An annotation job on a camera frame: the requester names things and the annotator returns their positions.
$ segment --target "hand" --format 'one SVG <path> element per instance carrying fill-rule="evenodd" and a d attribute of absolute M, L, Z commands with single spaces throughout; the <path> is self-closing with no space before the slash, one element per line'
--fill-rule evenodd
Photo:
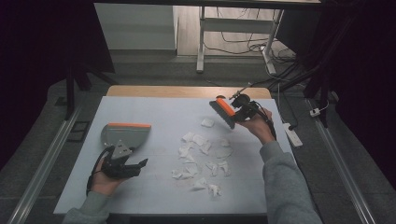
<path fill-rule="evenodd" d="M 268 119 L 272 120 L 272 112 L 265 108 L 263 109 L 263 111 L 267 115 Z M 264 121 L 262 116 L 260 116 L 259 114 L 256 114 L 255 116 L 253 116 L 253 118 L 250 120 L 243 121 L 243 122 L 237 122 L 237 123 L 244 126 L 251 133 L 253 133 L 256 137 L 258 137 L 263 145 L 268 142 L 275 141 L 275 138 L 271 134 L 270 127 Z"/>
<path fill-rule="evenodd" d="M 127 179 L 113 179 L 100 171 L 103 159 L 101 159 L 96 166 L 95 174 L 93 175 L 91 191 L 111 196 L 116 188 Z"/>

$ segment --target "white paper piece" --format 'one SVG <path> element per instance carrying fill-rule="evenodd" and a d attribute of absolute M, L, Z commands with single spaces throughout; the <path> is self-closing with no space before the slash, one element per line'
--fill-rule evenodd
<path fill-rule="evenodd" d="M 224 175 L 228 176 L 231 174 L 230 168 L 228 167 L 228 162 L 227 161 L 222 161 L 218 164 L 219 168 L 224 170 Z"/>
<path fill-rule="evenodd" d="M 212 144 L 210 142 L 206 142 L 205 144 L 203 144 L 201 147 L 199 147 L 199 149 L 206 155 L 209 155 L 209 149 L 212 146 Z"/>
<path fill-rule="evenodd" d="M 227 158 L 233 154 L 231 147 L 221 147 L 216 149 L 216 157 L 219 159 Z"/>
<path fill-rule="evenodd" d="M 185 145 L 183 147 L 180 147 L 178 149 L 178 156 L 180 158 L 186 158 L 189 155 L 190 148 L 191 148 L 191 144 L 187 144 L 187 145 Z"/>
<path fill-rule="evenodd" d="M 211 193 L 213 195 L 213 197 L 221 195 L 220 187 L 217 185 L 209 185 L 208 189 L 209 189 L 209 193 Z"/>
<path fill-rule="evenodd" d="M 186 156 L 186 160 L 184 161 L 184 163 L 195 163 L 195 159 L 194 157 L 189 153 Z"/>
<path fill-rule="evenodd" d="M 179 170 L 172 170 L 172 177 L 175 179 L 181 178 L 182 173 Z"/>
<path fill-rule="evenodd" d="M 195 181 L 193 188 L 194 189 L 206 189 L 207 188 L 206 179 L 204 177 L 202 177 L 201 179 Z"/>
<path fill-rule="evenodd" d="M 192 142 L 192 138 L 194 137 L 194 133 L 188 132 L 181 139 L 185 142 Z"/>
<path fill-rule="evenodd" d="M 206 127 L 206 128 L 211 128 L 215 124 L 215 121 L 213 119 L 204 119 L 201 122 L 201 125 Z"/>
<path fill-rule="evenodd" d="M 172 177 L 174 179 L 189 179 L 189 178 L 193 178 L 194 175 L 189 172 L 180 172 L 179 170 L 172 170 Z"/>
<path fill-rule="evenodd" d="M 227 138 L 221 138 L 220 139 L 220 144 L 223 146 L 223 147 L 230 147 L 231 145 L 230 145 L 230 141 L 227 139 Z"/>
<path fill-rule="evenodd" d="M 209 168 L 212 171 L 212 176 L 218 175 L 218 165 L 215 164 L 214 162 L 207 162 L 206 163 L 207 168 Z"/>
<path fill-rule="evenodd" d="M 186 164 L 186 170 L 192 175 L 198 174 L 198 167 L 195 163 Z"/>
<path fill-rule="evenodd" d="M 181 173 L 181 177 L 179 179 L 189 179 L 189 178 L 194 178 L 194 175 L 187 172 L 183 172 Z"/>
<path fill-rule="evenodd" d="M 192 141 L 194 142 L 194 143 L 196 143 L 198 146 L 203 146 L 206 142 L 207 142 L 207 139 L 205 139 L 204 137 L 202 137 L 201 135 L 199 135 L 199 134 L 196 134 L 193 138 L 192 138 Z"/>

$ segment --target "wooden table edge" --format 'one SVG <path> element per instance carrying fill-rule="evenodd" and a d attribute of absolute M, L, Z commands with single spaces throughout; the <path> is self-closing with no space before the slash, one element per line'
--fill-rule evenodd
<path fill-rule="evenodd" d="M 111 86 L 106 96 L 126 97 L 169 97 L 169 98 L 216 98 L 218 95 L 231 97 L 241 87 L 187 87 L 187 86 Z M 252 100 L 272 99 L 271 93 L 265 88 L 247 88 L 243 91 Z"/>

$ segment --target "person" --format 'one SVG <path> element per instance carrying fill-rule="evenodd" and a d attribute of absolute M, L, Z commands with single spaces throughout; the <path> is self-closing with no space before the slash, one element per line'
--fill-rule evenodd
<path fill-rule="evenodd" d="M 263 109 L 269 119 L 272 112 Z M 315 211 L 305 178 L 289 152 L 283 152 L 262 117 L 238 122 L 262 142 L 268 223 L 322 223 Z"/>
<path fill-rule="evenodd" d="M 92 187 L 88 192 L 84 204 L 79 208 L 70 209 L 64 217 L 64 224 L 85 223 L 98 224 L 106 223 L 109 213 L 106 205 L 116 188 L 126 179 L 113 179 L 100 172 L 103 160 L 100 160 L 95 168 Z"/>
<path fill-rule="evenodd" d="M 269 119 L 271 111 L 263 109 Z M 300 169 L 289 152 L 283 152 L 260 115 L 238 122 L 262 143 L 260 155 L 264 161 L 262 177 L 265 182 L 268 223 L 322 223 L 311 200 L 308 186 Z M 67 212 L 64 223 L 105 223 L 109 213 L 106 203 L 119 184 L 124 181 L 108 178 L 102 172 L 95 173 L 92 190 L 81 208 Z"/>

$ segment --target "gray sleeve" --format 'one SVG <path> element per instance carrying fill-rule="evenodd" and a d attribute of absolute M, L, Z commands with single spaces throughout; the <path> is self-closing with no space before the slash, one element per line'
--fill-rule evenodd
<path fill-rule="evenodd" d="M 312 204 L 305 178 L 289 152 L 277 141 L 260 150 L 264 168 L 269 223 L 321 223 Z"/>
<path fill-rule="evenodd" d="M 110 198 L 104 194 L 90 191 L 81 208 L 70 209 L 64 217 L 63 223 L 106 223 L 106 219 L 108 218 L 106 204 L 109 199 Z"/>

